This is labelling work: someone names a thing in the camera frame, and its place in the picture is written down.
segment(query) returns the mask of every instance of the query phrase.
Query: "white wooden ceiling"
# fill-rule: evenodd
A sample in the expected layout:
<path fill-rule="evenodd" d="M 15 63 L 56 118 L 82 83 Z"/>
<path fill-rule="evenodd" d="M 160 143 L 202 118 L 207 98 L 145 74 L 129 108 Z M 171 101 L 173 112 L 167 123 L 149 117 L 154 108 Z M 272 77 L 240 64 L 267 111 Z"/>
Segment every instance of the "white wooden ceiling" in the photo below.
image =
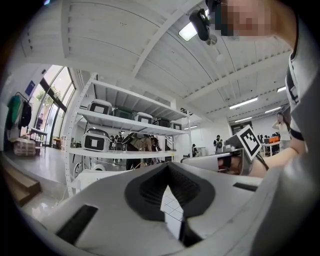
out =
<path fill-rule="evenodd" d="M 207 120 L 260 116 L 288 103 L 289 46 L 276 37 L 208 46 L 179 31 L 200 0 L 56 0 L 44 6 L 21 38 L 28 62 L 98 72 L 101 80 L 158 100 L 176 99 Z M 224 61 L 217 61 L 222 55 Z M 259 96 L 230 110 L 228 106 Z"/>

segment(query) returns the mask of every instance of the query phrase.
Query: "floor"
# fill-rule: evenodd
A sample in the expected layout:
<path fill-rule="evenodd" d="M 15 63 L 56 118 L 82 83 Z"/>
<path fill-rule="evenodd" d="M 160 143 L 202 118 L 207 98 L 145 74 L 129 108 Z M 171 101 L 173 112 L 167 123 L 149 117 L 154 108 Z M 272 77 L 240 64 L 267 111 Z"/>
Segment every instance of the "floor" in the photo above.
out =
<path fill-rule="evenodd" d="M 165 214 L 165 222 L 168 229 L 176 239 L 179 239 L 181 220 L 184 210 L 181 208 L 175 196 L 171 193 L 169 186 L 163 194 L 161 211 Z"/>
<path fill-rule="evenodd" d="M 51 147 L 47 147 L 45 151 L 42 150 L 40 155 L 32 157 L 17 156 L 13 151 L 5 152 L 5 155 L 36 176 L 66 184 L 65 152 Z"/>
<path fill-rule="evenodd" d="M 56 198 L 42 192 L 25 204 L 22 209 L 25 213 L 41 222 L 44 217 L 50 215 L 53 208 L 56 207 L 58 203 L 59 201 Z"/>

